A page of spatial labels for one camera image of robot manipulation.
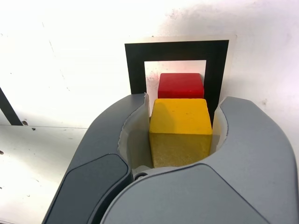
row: yellow wooden block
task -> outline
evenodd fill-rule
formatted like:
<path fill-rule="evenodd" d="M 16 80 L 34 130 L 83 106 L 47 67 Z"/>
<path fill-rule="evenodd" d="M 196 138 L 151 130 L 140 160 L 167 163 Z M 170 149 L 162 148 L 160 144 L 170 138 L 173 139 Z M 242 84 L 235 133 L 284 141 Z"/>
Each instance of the yellow wooden block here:
<path fill-rule="evenodd" d="M 210 117 L 204 99 L 156 99 L 149 126 L 154 167 L 184 166 L 209 156 Z"/>

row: black square frame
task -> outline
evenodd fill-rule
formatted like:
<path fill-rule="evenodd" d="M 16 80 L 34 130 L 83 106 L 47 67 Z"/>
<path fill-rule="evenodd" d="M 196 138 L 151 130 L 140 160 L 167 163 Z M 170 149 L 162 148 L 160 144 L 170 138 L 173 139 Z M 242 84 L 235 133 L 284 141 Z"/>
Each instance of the black square frame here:
<path fill-rule="evenodd" d="M 211 123 L 219 103 L 229 40 L 126 43 L 131 94 L 146 92 L 144 62 L 206 60 L 204 99 Z"/>

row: red wooden block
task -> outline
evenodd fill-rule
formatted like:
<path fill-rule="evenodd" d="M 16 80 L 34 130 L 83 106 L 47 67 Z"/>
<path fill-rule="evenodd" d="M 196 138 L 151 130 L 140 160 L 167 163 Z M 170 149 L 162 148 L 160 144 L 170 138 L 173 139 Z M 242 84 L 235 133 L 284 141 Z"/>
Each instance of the red wooden block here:
<path fill-rule="evenodd" d="M 158 98 L 203 98 L 204 86 L 199 73 L 162 73 Z"/>

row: dark gray gripper panel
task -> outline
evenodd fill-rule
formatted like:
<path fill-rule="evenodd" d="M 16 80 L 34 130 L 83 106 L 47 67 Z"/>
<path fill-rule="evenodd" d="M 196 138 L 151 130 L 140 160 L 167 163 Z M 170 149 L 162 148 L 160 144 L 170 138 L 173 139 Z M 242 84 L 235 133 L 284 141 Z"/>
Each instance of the dark gray gripper panel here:
<path fill-rule="evenodd" d="M 105 204 L 101 199 L 127 171 L 125 162 L 115 154 L 105 155 L 72 170 L 64 179 L 47 223 L 99 223 L 106 209 L 96 208 L 97 204 L 107 208 L 109 203 Z M 99 213 L 91 216 L 95 209 Z"/>
<path fill-rule="evenodd" d="M 145 94 L 129 95 L 107 108 L 88 128 L 56 192 L 43 224 L 99 223 L 114 197 L 133 181 L 118 141 Z"/>
<path fill-rule="evenodd" d="M 298 224 L 297 166 L 281 128 L 254 103 L 227 97 L 220 105 L 227 137 L 201 163 L 211 166 L 272 224 Z"/>
<path fill-rule="evenodd" d="M 205 164 L 148 176 L 113 201 L 101 224 L 267 224 Z"/>

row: wooden block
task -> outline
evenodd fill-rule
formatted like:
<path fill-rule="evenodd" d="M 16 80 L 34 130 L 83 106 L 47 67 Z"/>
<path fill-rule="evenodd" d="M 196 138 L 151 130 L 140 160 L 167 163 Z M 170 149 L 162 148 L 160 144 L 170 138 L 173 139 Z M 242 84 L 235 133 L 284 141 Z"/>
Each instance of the wooden block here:
<path fill-rule="evenodd" d="M 204 86 L 199 73 L 162 73 L 158 98 L 203 98 Z"/>
<path fill-rule="evenodd" d="M 212 127 L 204 99 L 156 99 L 149 126 L 153 165 L 184 166 L 209 156 Z"/>

